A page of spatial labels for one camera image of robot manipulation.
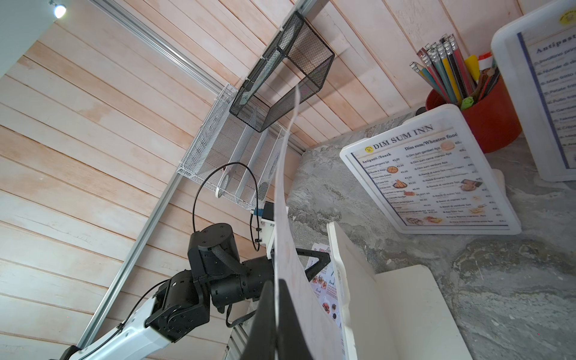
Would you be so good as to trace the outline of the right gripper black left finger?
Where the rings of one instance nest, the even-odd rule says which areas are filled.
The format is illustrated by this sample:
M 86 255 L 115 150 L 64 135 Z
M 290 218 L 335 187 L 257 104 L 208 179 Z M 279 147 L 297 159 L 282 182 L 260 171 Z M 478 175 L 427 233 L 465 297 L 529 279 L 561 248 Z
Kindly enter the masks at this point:
M 262 288 L 250 334 L 241 360 L 274 360 L 276 357 L 275 287 L 267 281 Z

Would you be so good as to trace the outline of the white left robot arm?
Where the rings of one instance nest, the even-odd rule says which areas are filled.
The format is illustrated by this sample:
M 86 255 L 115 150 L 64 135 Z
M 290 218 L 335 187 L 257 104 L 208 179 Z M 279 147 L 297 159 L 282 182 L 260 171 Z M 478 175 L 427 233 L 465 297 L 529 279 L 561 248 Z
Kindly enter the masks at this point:
M 274 235 L 270 255 L 241 262 L 229 224 L 193 232 L 188 270 L 154 285 L 117 327 L 87 348 L 69 347 L 63 358 L 144 359 L 207 324 L 212 308 L 229 313 L 248 299 L 256 299 L 258 306 L 247 315 L 252 327 L 242 359 L 328 355 L 312 344 L 320 327 L 311 325 L 317 314 L 309 281 L 329 263 L 329 255 L 296 248 L 285 219 L 277 219 Z M 301 255 L 314 255 L 317 261 L 303 269 Z

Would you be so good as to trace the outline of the white menu holder front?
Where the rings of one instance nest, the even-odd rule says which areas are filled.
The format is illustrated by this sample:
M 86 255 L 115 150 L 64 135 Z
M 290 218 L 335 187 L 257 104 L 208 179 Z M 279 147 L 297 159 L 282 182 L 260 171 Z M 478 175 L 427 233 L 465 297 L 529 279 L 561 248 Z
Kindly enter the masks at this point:
M 510 22 L 491 50 L 540 177 L 575 180 L 575 2 L 552 1 Z

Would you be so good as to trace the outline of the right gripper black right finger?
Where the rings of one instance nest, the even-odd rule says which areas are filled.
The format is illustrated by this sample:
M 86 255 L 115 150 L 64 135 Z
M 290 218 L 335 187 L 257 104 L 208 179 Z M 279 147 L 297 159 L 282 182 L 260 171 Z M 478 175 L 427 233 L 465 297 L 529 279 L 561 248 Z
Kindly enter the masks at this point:
M 285 280 L 279 280 L 277 357 L 280 360 L 312 360 Z

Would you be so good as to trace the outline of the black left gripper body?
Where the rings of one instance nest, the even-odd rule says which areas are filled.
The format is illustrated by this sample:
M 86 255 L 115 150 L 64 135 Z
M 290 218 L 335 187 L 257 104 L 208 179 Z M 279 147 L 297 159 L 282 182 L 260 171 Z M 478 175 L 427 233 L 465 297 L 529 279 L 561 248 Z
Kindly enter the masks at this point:
M 223 313 L 235 303 L 258 300 L 264 284 L 275 275 L 267 256 L 239 261 L 233 229 L 227 223 L 193 232 L 187 256 L 190 269 L 160 286 L 144 322 L 172 342 L 208 323 L 212 306 Z

